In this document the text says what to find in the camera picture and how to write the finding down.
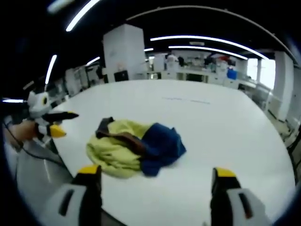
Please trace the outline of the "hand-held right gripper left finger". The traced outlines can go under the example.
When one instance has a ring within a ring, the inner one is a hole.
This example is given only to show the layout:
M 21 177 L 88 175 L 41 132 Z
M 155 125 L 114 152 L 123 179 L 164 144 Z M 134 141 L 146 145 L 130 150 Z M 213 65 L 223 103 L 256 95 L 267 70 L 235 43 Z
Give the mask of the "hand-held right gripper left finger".
M 101 225 L 101 179 L 101 166 L 81 168 L 70 183 L 63 184 L 48 199 L 40 223 L 43 226 Z

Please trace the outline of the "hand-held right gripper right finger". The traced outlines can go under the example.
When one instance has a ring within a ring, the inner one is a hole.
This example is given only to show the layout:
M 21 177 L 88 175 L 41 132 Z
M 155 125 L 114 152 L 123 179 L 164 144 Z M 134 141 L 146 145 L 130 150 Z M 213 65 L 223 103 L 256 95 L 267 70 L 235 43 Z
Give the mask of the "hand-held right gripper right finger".
M 212 226 L 270 226 L 265 206 L 249 189 L 242 188 L 234 172 L 213 168 L 211 183 Z

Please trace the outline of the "person's left hand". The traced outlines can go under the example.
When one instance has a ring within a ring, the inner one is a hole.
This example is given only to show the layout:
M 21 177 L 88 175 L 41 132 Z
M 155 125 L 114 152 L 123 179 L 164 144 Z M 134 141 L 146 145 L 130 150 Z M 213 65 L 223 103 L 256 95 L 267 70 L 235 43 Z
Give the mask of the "person's left hand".
M 23 121 L 10 127 L 10 131 L 18 141 L 32 140 L 37 136 L 34 121 Z

